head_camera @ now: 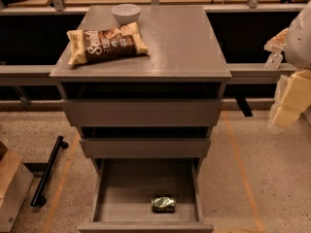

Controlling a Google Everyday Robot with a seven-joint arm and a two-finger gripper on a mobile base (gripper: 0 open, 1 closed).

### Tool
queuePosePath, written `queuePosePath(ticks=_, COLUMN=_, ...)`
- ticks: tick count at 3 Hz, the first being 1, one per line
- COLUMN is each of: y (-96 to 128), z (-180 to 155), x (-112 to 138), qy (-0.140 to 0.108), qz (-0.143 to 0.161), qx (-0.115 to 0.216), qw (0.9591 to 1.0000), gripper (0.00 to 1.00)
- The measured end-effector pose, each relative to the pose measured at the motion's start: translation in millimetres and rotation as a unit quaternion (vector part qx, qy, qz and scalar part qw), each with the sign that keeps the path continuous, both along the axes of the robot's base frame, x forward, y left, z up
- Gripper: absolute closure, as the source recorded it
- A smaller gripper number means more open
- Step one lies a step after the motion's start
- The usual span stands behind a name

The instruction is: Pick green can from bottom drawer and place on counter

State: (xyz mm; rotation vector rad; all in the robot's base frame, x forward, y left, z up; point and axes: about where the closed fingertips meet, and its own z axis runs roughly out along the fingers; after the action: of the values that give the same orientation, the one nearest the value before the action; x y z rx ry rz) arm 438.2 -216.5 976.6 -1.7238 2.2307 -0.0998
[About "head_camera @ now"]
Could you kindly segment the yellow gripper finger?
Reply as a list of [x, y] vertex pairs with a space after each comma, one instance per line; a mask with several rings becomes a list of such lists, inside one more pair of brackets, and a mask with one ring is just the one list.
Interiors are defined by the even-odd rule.
[[281, 133], [291, 128], [311, 106], [311, 71], [298, 70], [282, 75], [277, 82], [274, 103], [269, 112], [267, 128]]
[[263, 48], [270, 52], [283, 51], [285, 48], [287, 34], [288, 28], [283, 29], [277, 35], [268, 40]]

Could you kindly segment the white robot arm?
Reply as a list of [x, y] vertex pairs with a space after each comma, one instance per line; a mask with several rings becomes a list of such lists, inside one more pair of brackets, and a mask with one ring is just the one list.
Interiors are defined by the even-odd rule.
[[295, 67], [293, 74], [282, 75], [277, 82], [269, 113], [268, 129], [281, 133], [311, 106], [311, 1], [264, 49], [271, 52], [265, 63], [267, 69], [277, 70], [283, 59]]

